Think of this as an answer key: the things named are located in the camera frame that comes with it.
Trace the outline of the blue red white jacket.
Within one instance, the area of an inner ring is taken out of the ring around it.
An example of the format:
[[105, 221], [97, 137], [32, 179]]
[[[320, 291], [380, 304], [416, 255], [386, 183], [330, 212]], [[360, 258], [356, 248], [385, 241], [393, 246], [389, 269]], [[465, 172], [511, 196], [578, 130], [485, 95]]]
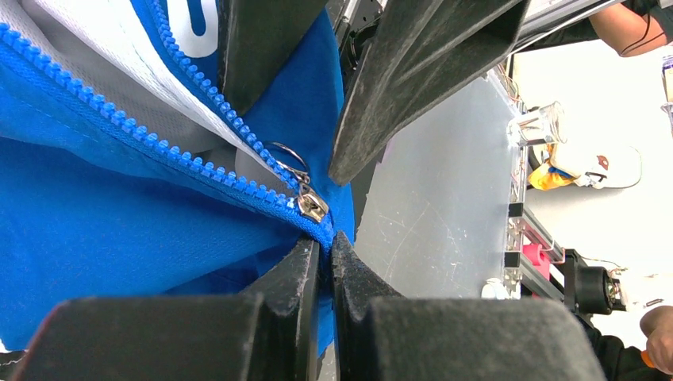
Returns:
[[302, 234], [354, 237], [327, 175], [344, 104], [327, 9], [239, 114], [219, 2], [2, 2], [5, 349], [70, 299], [232, 294]]

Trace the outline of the person forearm in background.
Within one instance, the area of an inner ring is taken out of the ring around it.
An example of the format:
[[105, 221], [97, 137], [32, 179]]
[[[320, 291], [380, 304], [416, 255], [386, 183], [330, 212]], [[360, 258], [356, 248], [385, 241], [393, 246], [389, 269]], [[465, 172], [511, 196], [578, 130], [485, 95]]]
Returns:
[[620, 57], [672, 44], [671, 1], [623, 1], [589, 16], [598, 38]]

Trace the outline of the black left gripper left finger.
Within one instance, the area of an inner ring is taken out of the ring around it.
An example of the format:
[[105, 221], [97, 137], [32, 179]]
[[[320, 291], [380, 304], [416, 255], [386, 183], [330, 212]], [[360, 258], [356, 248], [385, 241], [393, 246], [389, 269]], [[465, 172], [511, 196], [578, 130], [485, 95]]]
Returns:
[[16, 380], [314, 380], [317, 268], [309, 238], [233, 295], [81, 298], [43, 322]]

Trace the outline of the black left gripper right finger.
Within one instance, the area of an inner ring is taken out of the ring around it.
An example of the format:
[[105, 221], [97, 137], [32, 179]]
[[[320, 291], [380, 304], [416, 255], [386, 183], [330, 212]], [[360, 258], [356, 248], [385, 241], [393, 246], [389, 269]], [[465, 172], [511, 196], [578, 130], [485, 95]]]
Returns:
[[339, 380], [601, 380], [558, 302], [406, 298], [336, 235], [331, 254]]

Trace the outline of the person hand in background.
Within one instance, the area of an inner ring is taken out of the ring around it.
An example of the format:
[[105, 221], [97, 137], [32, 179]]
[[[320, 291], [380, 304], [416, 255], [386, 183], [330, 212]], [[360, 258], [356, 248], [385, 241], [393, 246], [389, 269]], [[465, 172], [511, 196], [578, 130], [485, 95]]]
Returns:
[[646, 353], [654, 368], [672, 375], [672, 307], [658, 306], [640, 320], [646, 336]]

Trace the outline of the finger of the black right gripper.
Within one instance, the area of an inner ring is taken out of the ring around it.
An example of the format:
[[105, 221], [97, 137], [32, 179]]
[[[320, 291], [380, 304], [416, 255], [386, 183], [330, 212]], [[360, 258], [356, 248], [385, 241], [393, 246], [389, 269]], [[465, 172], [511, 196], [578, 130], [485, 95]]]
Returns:
[[398, 131], [507, 56], [528, 8], [517, 0], [389, 1], [348, 88], [330, 179], [349, 183]]
[[217, 87], [246, 114], [273, 82], [323, 0], [223, 0], [218, 6]]

